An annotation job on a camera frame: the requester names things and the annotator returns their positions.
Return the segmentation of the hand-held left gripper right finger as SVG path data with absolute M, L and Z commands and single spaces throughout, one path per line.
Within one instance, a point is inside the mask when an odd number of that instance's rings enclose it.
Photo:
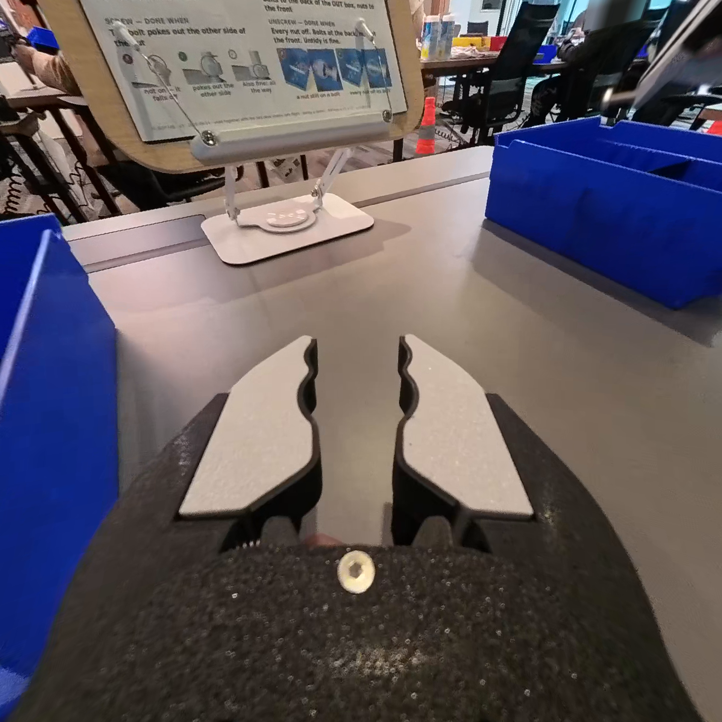
M 530 520 L 534 510 L 483 387 L 413 334 L 399 339 L 393 501 L 421 520 Z

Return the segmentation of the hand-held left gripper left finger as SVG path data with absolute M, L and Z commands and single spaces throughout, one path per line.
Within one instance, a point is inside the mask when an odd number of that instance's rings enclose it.
M 178 509 L 182 519 L 302 519 L 320 500 L 318 345 L 296 338 L 234 384 Z

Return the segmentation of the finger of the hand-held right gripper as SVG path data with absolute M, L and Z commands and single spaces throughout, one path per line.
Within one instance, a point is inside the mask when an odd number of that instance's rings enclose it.
M 698 2 L 641 77 L 635 108 L 689 95 L 721 80 L 721 2 Z

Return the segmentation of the black office chair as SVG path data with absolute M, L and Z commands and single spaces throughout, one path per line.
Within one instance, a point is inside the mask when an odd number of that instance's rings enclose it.
M 519 118 L 526 81 L 559 7 L 522 2 L 495 62 L 456 77 L 442 110 L 464 136 L 462 147 L 493 145 L 494 135 Z

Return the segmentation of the white tablet stand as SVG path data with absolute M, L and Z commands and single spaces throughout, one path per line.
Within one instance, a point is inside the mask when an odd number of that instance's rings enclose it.
M 393 119 L 391 95 L 384 84 L 385 104 L 330 121 L 299 121 L 234 131 L 196 130 L 189 143 L 202 165 L 224 165 L 224 213 L 205 219 L 202 231 L 220 260 L 230 266 L 248 266 L 302 248 L 335 240 L 374 225 L 374 219 L 329 192 L 353 154 L 339 147 L 308 195 L 239 209 L 235 170 L 253 153 L 272 154 L 283 143 L 299 149 L 302 141 L 372 140 L 385 135 Z

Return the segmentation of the long wooden office desk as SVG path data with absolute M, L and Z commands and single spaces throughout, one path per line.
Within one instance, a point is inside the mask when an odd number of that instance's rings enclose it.
M 536 55 L 536 50 L 528 52 L 527 49 L 521 47 L 510 47 L 498 51 L 485 50 L 476 53 L 474 56 L 456 56 L 442 61 L 422 60 L 420 67 L 425 92 L 425 99 L 422 101 L 422 112 L 425 112 L 427 105 L 430 105 L 431 101 L 436 101 L 435 84 L 438 78 L 463 77 L 474 74 L 476 71 L 492 68 L 499 59 L 501 59 L 502 67 L 505 69 L 511 69 L 511 66 L 519 66 L 520 69 L 517 72 L 527 78 L 559 74 L 570 67 L 569 64 L 559 60 L 536 64 L 534 62 Z

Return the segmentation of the printed instruction sheet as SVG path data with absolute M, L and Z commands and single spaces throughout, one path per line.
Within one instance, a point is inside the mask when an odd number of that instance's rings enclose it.
M 144 142 L 408 109 L 385 2 L 80 5 Z

